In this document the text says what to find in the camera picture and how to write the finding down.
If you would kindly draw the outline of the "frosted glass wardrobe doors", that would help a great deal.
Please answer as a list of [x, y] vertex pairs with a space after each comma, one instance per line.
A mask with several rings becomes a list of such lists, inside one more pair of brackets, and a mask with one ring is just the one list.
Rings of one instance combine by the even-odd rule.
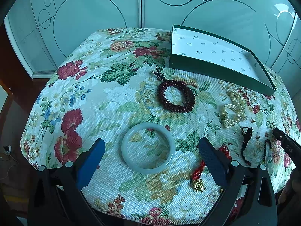
[[300, 73], [300, 17], [288, 0], [16, 0], [4, 20], [34, 77], [53, 73], [98, 29], [174, 24], [239, 43], [282, 77]]

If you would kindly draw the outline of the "black cord jade pendant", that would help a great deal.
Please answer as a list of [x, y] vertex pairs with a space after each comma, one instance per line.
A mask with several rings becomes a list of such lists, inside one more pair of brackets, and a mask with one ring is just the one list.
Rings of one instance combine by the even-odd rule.
[[245, 164], [247, 166], [250, 166], [250, 167], [252, 166], [251, 162], [247, 161], [247, 159], [244, 155], [244, 151], [245, 151], [245, 149], [246, 149], [246, 147], [247, 147], [247, 145], [248, 145], [248, 143], [249, 143], [249, 141], [252, 137], [252, 131], [253, 131], [253, 129], [250, 128], [250, 127], [242, 127], [241, 128], [241, 134], [243, 136], [243, 143], [242, 143], [242, 146], [241, 146], [241, 157], [244, 160]]

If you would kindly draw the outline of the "pale jade bangle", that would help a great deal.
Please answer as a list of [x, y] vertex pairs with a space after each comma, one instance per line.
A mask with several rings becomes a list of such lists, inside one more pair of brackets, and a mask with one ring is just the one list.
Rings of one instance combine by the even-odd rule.
[[144, 122], [130, 128], [121, 142], [121, 154], [127, 166], [141, 174], [165, 170], [174, 159], [176, 145], [166, 128]]

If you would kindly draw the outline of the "red knot gold charm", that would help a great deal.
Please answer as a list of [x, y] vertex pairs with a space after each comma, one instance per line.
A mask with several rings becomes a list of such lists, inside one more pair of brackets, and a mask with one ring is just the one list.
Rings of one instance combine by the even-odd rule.
[[[232, 160], [232, 157], [230, 156], [229, 149], [226, 145], [222, 145], [219, 148], [219, 151], [221, 151], [228, 160]], [[204, 183], [201, 180], [201, 173], [203, 172], [206, 164], [203, 160], [201, 160], [198, 168], [194, 169], [192, 175], [191, 175], [191, 186], [196, 192], [204, 192], [205, 187]]]

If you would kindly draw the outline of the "green shallow gift box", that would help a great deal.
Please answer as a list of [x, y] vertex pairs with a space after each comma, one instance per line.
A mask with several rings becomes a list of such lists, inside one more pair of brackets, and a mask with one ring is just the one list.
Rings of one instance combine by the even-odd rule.
[[266, 96], [275, 93], [267, 70], [251, 50], [191, 27], [173, 25], [169, 67], [224, 80]]

